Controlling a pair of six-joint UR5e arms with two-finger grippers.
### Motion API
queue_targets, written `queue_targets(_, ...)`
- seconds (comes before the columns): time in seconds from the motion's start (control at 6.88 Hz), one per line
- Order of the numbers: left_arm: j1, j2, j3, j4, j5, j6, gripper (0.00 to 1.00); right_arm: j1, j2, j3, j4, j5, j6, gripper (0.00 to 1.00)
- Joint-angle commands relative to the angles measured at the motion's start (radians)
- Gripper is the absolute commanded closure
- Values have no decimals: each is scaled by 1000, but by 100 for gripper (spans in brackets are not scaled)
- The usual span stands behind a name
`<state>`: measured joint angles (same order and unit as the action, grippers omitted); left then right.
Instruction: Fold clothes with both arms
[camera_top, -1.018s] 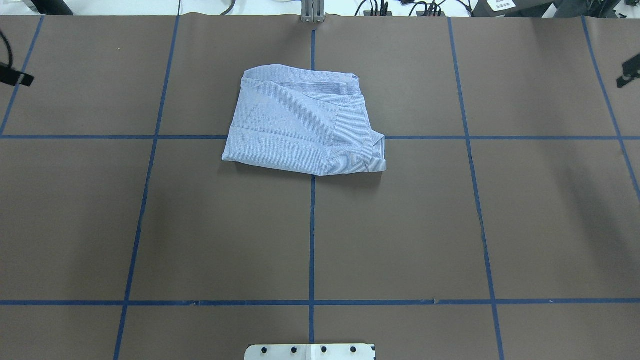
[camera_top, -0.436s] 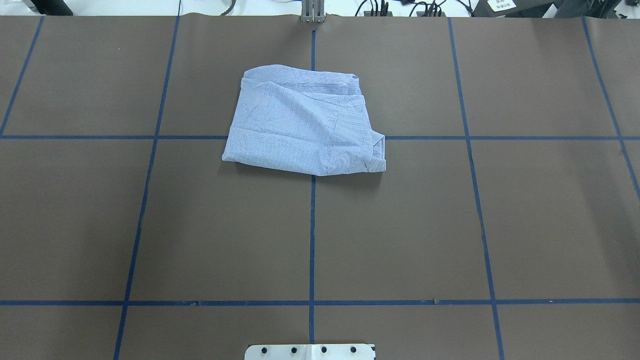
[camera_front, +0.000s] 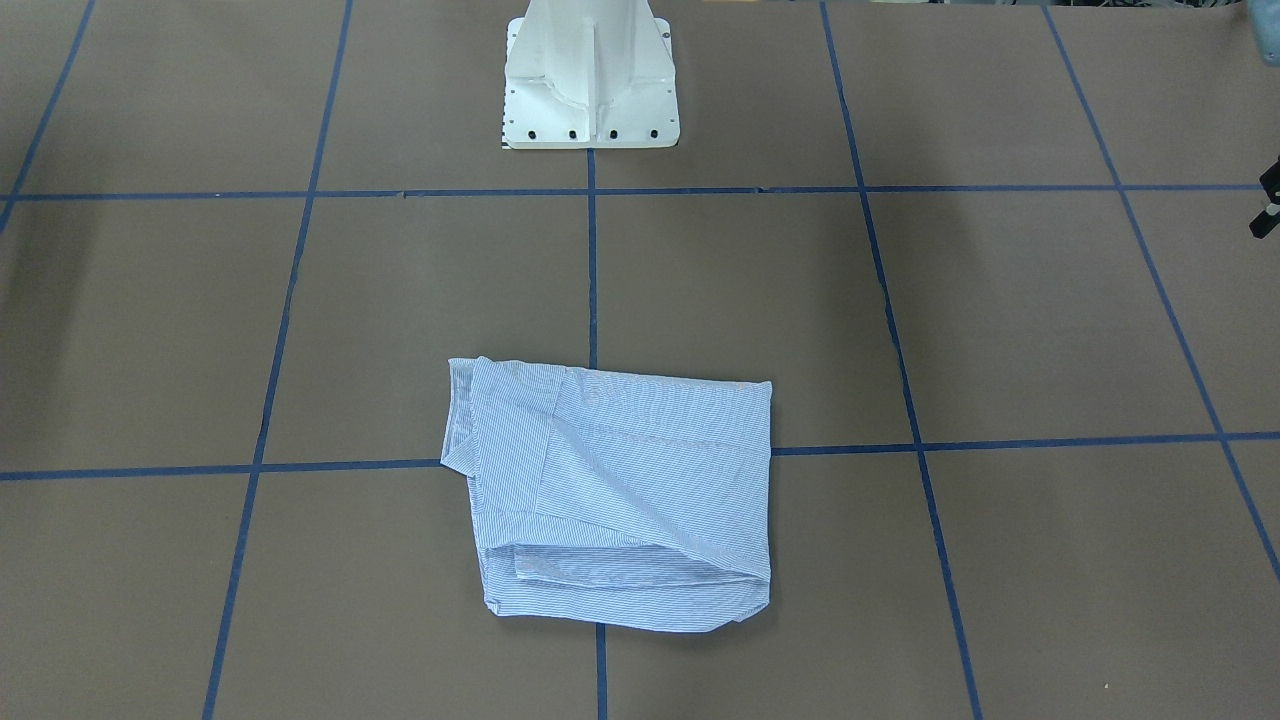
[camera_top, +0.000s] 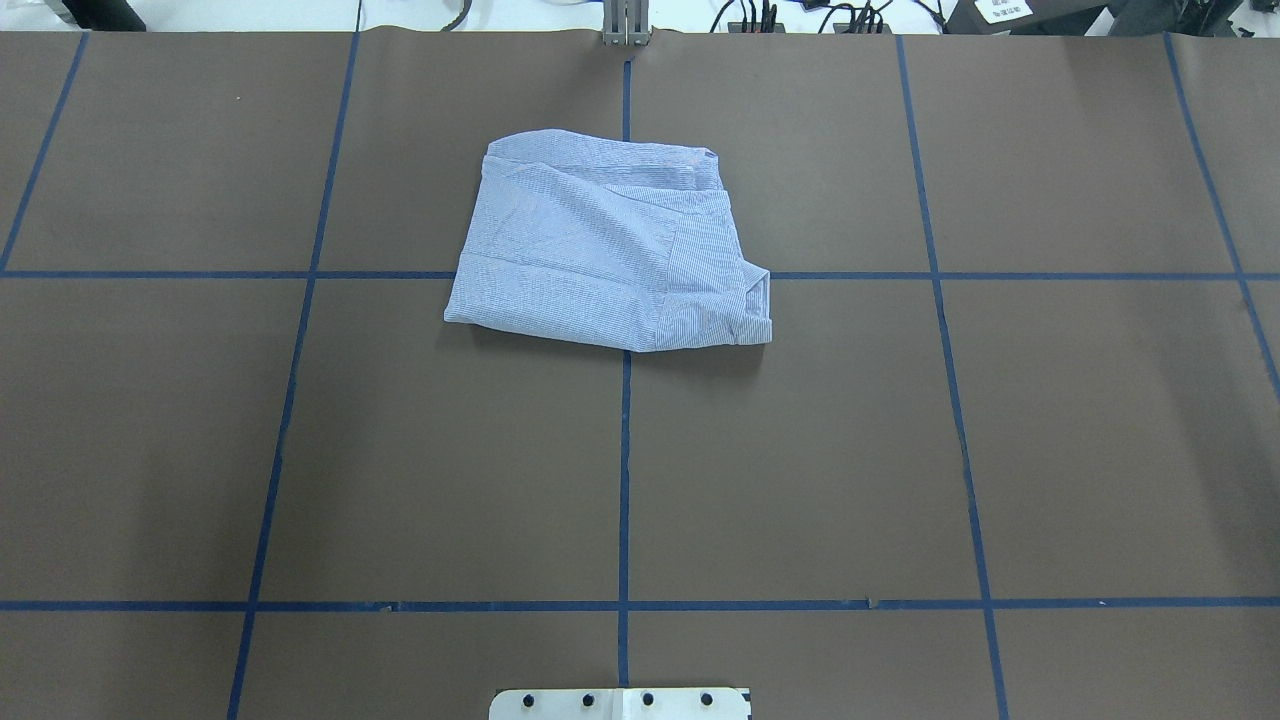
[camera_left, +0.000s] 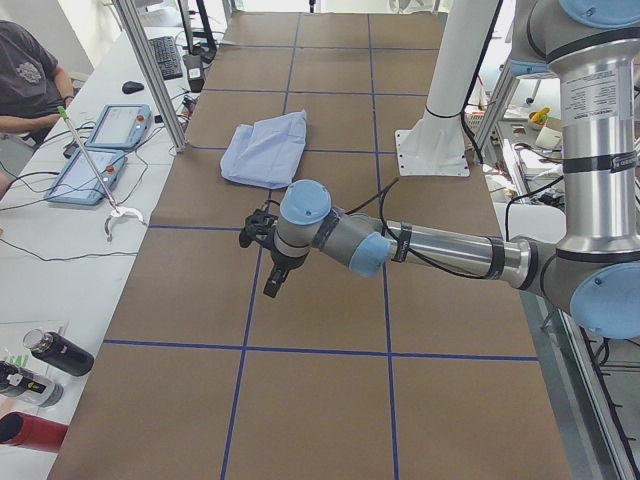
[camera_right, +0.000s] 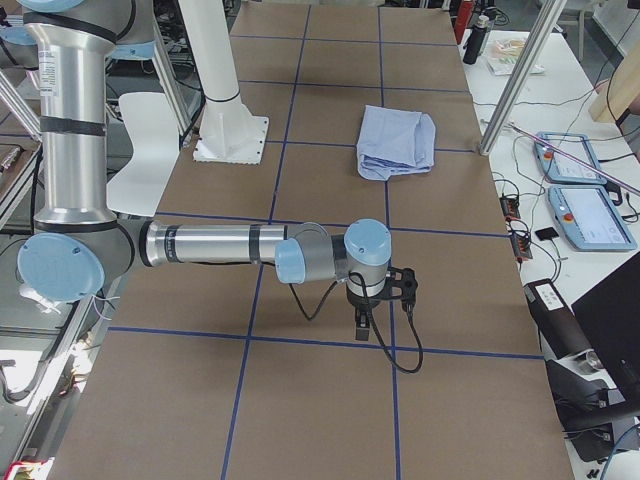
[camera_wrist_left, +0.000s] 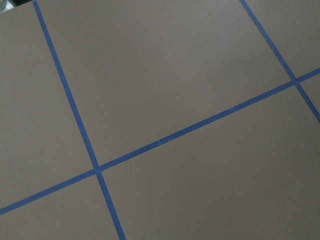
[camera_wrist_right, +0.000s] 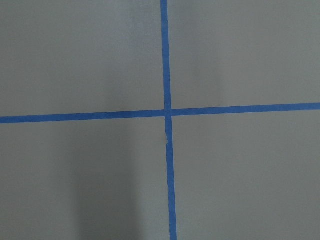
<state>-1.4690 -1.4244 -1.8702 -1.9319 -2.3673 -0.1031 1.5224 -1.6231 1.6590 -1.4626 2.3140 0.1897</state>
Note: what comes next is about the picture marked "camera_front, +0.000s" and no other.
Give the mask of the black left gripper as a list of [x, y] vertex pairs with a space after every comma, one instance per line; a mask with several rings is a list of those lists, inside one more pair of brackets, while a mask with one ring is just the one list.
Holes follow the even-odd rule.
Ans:
[[1268, 197], [1266, 209], [1249, 223], [1249, 231], [1257, 240], [1263, 240], [1280, 225], [1280, 160], [1276, 160], [1260, 176], [1261, 188]]

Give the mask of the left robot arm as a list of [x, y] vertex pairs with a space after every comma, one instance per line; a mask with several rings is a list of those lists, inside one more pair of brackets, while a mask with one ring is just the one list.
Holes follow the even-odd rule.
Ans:
[[[1268, 68], [1279, 68], [1279, 1], [1245, 1], [1260, 56]], [[1261, 176], [1260, 187], [1267, 196], [1266, 208], [1249, 223], [1254, 238], [1262, 240], [1279, 225], [1279, 159]]]

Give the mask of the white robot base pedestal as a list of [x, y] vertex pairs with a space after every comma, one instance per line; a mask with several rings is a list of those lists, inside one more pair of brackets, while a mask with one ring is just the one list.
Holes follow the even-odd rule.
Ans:
[[672, 28], [648, 1], [531, 1], [507, 24], [504, 79], [504, 149], [680, 141]]

